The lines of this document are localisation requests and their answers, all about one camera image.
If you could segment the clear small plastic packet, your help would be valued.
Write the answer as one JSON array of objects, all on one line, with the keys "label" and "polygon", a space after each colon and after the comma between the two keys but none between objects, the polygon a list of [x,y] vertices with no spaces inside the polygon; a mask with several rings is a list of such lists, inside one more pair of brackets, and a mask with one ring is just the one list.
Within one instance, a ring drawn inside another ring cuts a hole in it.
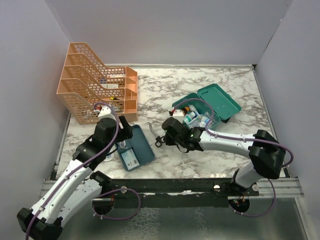
[{"label": "clear small plastic packet", "polygon": [[125,141],[121,141],[118,143],[118,146],[122,149],[125,149],[126,148],[126,142]]}]

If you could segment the teal divided tray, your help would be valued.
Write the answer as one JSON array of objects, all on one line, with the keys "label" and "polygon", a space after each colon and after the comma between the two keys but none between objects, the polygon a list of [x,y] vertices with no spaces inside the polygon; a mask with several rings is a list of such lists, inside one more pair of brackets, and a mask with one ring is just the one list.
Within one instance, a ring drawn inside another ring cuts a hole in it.
[{"label": "teal divided tray", "polygon": [[[151,163],[155,159],[155,154],[149,145],[149,142],[142,131],[141,127],[137,124],[132,126],[133,128],[133,137],[131,139],[125,140],[126,142],[126,148],[120,148],[118,146],[117,153],[119,155],[119,158],[122,162],[122,165],[124,169],[128,172],[131,172],[133,170],[136,170],[137,168],[140,168],[144,165],[147,165]],[[135,156],[139,162],[139,166],[128,170],[127,166],[125,165],[125,162],[121,156],[122,153],[132,149],[135,153]]]}]

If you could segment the white bottle green label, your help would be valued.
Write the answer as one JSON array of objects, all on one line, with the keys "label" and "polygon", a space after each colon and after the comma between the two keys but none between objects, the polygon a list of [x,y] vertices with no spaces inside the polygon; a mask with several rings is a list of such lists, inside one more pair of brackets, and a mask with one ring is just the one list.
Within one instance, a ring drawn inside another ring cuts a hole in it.
[{"label": "white bottle green label", "polygon": [[194,111],[191,111],[184,116],[183,121],[185,123],[190,123],[195,117],[197,117],[197,114]]}]

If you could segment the metal tweezers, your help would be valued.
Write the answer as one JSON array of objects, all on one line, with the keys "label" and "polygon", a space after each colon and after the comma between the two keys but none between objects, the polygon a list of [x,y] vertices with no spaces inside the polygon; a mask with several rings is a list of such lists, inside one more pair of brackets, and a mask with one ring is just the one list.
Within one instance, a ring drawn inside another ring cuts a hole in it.
[{"label": "metal tweezers", "polygon": [[153,127],[152,127],[152,124],[150,122],[148,122],[148,127],[149,127],[149,130],[153,133]]}]

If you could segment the blue white packet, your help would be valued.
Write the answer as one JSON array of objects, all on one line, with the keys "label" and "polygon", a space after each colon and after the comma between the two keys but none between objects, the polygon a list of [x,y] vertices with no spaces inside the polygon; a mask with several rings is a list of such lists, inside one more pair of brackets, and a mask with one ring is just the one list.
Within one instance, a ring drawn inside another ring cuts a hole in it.
[{"label": "blue white packet", "polygon": [[131,170],[135,167],[138,167],[140,165],[134,151],[132,149],[127,150],[126,152],[123,152],[121,154],[122,159],[127,167],[128,170]]}]

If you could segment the small bottle blue cap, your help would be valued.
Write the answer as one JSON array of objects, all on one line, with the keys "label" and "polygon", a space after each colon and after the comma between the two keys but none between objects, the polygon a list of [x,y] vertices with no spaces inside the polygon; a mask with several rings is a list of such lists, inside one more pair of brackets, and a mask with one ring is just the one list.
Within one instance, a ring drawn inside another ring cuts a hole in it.
[{"label": "small bottle blue cap", "polygon": [[195,108],[194,105],[189,105],[188,107],[189,107],[190,111],[194,112],[197,116],[198,116],[198,115],[201,115],[201,114],[198,112],[198,110]]}]

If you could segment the brown iodine bottle orange cap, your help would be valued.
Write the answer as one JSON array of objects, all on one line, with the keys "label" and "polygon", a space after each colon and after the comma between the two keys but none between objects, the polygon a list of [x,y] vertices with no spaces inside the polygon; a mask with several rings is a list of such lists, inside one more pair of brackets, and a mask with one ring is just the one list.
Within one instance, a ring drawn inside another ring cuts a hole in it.
[{"label": "brown iodine bottle orange cap", "polygon": [[182,110],[183,110],[185,115],[190,111],[188,106],[184,107]]}]

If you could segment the small blue white box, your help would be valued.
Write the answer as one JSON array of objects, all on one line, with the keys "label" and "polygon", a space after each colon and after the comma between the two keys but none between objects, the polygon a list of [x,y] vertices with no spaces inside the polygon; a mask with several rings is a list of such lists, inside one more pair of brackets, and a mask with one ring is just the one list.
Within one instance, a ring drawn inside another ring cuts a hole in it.
[{"label": "small blue white box", "polygon": [[210,130],[214,130],[215,127],[220,123],[219,120],[216,120],[215,118],[212,119],[212,121],[210,121],[211,118],[211,114],[208,112],[205,112],[204,114],[200,114],[197,116],[196,121],[195,121],[195,126],[196,127],[201,127],[204,128],[206,126],[206,124],[209,122],[208,124],[208,129]]}]

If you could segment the green medicine box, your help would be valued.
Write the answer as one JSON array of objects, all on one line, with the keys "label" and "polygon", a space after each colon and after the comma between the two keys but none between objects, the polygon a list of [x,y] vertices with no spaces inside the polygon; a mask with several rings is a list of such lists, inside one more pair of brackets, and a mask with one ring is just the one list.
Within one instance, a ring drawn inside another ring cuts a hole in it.
[{"label": "green medicine box", "polygon": [[[242,110],[241,106],[216,83],[200,88],[197,92],[192,92],[172,104],[173,107],[176,105],[179,105],[180,109],[193,105],[201,115],[208,112],[213,118],[219,120],[219,124],[227,123],[231,117]],[[195,127],[196,118],[186,123],[187,127]]]}]

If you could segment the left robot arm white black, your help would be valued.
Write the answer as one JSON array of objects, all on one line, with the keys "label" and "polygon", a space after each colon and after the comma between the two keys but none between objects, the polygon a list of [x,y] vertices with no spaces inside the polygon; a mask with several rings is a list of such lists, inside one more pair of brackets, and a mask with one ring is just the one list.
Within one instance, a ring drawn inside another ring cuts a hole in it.
[{"label": "left robot arm white black", "polygon": [[57,240],[67,222],[90,200],[106,197],[111,190],[107,177],[97,166],[115,144],[131,139],[133,128],[122,115],[108,113],[100,117],[94,133],[80,144],[64,173],[50,190],[31,208],[17,214],[25,238]]}]

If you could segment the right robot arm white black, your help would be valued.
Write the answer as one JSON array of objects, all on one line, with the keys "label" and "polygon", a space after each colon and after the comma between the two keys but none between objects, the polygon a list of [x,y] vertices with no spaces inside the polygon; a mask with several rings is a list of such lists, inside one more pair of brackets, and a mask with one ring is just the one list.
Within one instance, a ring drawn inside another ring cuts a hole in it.
[{"label": "right robot arm white black", "polygon": [[250,163],[232,176],[229,189],[236,196],[260,179],[277,180],[280,177],[287,150],[265,130],[241,135],[221,133],[204,127],[188,128],[173,117],[165,120],[161,128],[165,131],[167,146],[182,147],[187,153],[220,151],[250,159]]}]

